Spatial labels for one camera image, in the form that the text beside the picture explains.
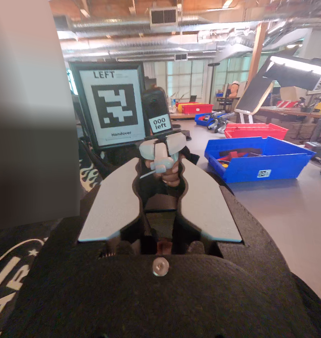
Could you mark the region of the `mannequin head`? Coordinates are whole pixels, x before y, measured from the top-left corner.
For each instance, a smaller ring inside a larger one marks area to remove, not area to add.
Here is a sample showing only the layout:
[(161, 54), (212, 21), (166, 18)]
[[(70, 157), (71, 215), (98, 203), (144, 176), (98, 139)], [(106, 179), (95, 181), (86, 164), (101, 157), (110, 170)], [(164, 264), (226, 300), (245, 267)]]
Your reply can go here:
[(229, 94), (228, 94), (227, 97), (230, 98), (230, 99), (237, 98), (239, 86), (240, 86), (240, 83), (238, 81), (233, 81), (232, 84), (230, 85)]

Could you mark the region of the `thin white rod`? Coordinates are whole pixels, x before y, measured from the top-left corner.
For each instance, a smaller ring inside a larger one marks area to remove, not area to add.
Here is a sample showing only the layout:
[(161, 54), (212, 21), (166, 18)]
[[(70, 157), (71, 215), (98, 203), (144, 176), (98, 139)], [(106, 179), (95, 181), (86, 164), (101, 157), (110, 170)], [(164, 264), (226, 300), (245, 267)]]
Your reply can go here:
[(140, 179), (145, 178), (152, 173), (165, 173), (168, 169), (171, 169), (175, 161), (168, 156), (167, 145), (163, 142), (155, 143), (155, 159), (150, 160), (150, 172), (140, 176)]

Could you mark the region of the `person's right hand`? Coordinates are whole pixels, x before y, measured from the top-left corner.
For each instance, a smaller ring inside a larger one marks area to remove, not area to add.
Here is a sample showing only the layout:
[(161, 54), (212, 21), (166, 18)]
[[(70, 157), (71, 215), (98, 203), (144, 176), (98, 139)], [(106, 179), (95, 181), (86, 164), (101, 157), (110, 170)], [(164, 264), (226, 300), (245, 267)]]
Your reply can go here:
[(157, 242), (157, 255), (171, 255), (172, 254), (172, 245), (171, 241), (166, 239), (160, 240)]

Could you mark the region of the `white ceiling vent grille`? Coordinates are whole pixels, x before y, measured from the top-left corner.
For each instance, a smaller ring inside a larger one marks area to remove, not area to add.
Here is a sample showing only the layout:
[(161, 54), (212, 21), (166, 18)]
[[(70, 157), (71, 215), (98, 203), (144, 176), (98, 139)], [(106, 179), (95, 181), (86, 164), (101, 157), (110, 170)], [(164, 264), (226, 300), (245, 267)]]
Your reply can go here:
[(149, 9), (150, 26), (177, 26), (178, 8), (174, 7), (153, 7)]

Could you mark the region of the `black framed marker sign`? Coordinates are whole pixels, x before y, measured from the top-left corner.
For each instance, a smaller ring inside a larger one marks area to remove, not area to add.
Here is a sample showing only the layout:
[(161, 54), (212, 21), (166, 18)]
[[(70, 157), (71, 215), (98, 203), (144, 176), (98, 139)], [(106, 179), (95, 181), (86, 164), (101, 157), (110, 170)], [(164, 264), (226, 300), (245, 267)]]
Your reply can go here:
[(142, 62), (70, 61), (87, 131), (96, 151), (147, 136)]

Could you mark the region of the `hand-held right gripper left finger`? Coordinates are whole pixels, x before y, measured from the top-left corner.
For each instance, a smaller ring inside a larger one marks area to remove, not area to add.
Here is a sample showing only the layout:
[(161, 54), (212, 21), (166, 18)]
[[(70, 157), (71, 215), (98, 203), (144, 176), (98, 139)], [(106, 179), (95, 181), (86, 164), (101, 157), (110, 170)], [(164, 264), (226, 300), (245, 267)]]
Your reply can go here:
[(141, 214), (141, 198), (136, 188), (139, 168), (140, 159), (133, 158), (101, 182), (78, 242), (113, 239), (138, 221)]

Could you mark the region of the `black disc floor stand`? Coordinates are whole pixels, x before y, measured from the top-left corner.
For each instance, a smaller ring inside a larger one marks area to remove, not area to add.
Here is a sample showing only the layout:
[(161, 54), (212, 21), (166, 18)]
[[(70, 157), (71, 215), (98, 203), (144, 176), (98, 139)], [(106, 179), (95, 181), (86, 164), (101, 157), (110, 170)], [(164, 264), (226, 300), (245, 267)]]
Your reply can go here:
[(208, 67), (211, 70), (211, 79), (209, 87), (209, 104), (212, 104), (212, 110), (216, 103), (216, 89), (215, 89), (215, 77), (216, 77), (216, 68), (220, 65), (219, 62), (209, 63)]

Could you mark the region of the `studio light panel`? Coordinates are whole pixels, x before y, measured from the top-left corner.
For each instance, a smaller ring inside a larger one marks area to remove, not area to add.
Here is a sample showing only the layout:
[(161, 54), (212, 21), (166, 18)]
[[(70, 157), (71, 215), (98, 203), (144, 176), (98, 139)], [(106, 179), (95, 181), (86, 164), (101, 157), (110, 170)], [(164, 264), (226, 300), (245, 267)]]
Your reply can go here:
[(277, 81), (281, 87), (315, 91), (321, 86), (321, 59), (273, 55), (267, 59), (260, 74)]

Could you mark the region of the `blue plastic storage bin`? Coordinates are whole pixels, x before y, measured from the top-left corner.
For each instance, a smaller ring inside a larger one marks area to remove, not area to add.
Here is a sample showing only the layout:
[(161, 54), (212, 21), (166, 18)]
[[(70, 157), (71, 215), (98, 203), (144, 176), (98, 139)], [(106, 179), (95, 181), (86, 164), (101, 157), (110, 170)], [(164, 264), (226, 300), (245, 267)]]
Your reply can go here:
[(195, 123), (200, 126), (209, 126), (214, 122), (214, 119), (211, 116), (211, 113), (202, 113), (195, 115)]
[(315, 152), (273, 137), (209, 140), (205, 158), (225, 183), (296, 179)]

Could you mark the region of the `red plastic storage bin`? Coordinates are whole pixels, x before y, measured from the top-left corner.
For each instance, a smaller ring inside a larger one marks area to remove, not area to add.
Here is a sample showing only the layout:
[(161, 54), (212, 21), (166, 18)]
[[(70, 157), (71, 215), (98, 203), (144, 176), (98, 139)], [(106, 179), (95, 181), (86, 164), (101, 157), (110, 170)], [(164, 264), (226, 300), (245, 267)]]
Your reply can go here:
[(254, 123), (228, 124), (225, 128), (224, 135), (226, 138), (243, 138), (243, 137), (273, 137), (279, 140), (284, 140), (289, 129), (272, 123)]
[(184, 108), (186, 109), (181, 113), (185, 115), (196, 115), (196, 114), (212, 112), (212, 104), (201, 103), (201, 105), (185, 106)]

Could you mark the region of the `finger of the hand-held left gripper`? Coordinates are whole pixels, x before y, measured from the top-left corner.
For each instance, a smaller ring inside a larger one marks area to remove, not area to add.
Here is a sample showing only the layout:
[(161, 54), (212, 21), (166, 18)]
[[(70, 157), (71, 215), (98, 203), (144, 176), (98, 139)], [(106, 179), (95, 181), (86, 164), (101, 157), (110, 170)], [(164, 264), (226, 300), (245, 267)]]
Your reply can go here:
[(155, 159), (155, 143), (156, 140), (143, 141), (139, 146), (141, 156), (146, 160)]
[(187, 143), (187, 138), (182, 132), (169, 134), (166, 136), (166, 144), (169, 155), (179, 153)]

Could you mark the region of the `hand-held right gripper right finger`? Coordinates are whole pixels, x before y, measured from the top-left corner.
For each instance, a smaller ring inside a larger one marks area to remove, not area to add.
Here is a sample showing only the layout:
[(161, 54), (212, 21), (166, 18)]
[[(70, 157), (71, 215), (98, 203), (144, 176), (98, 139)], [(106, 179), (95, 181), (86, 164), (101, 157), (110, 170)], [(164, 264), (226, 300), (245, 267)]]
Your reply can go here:
[(187, 159), (182, 159), (181, 164), (185, 190), (180, 197), (180, 216), (204, 239), (242, 242), (220, 185)]

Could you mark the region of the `silver ventilation duct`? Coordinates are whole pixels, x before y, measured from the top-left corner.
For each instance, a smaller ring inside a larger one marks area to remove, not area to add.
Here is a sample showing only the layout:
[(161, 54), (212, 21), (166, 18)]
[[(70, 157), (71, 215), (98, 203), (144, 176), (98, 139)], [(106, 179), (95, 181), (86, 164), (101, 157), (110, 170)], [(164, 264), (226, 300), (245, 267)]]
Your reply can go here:
[(253, 31), (256, 23), (234, 23), (195, 34), (139, 36), (124, 39), (60, 40), (64, 59), (80, 57), (143, 57), (150, 55), (209, 53), (230, 44), (234, 33)]

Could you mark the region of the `black panel with pale edge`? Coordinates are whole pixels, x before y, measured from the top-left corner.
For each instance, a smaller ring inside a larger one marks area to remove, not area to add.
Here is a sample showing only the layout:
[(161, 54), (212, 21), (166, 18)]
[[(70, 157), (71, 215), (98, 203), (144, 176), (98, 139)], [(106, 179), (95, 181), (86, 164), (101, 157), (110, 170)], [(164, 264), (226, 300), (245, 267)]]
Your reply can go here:
[(236, 104), (234, 112), (255, 115), (272, 91), (274, 82), (275, 80), (260, 75), (254, 77)]

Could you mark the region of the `wooden support post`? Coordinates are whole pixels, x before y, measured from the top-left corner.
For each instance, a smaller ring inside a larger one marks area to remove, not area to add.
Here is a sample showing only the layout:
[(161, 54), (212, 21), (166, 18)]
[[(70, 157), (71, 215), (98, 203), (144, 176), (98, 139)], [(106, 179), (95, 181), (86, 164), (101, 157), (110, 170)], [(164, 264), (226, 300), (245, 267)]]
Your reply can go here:
[(247, 85), (251, 83), (251, 81), (253, 80), (253, 78), (256, 76), (258, 72), (261, 52), (262, 52), (267, 28), (268, 28), (268, 22), (261, 22), (257, 26), (256, 36), (254, 40), (254, 47), (252, 51), (252, 59), (251, 59), (249, 73), (248, 73)]

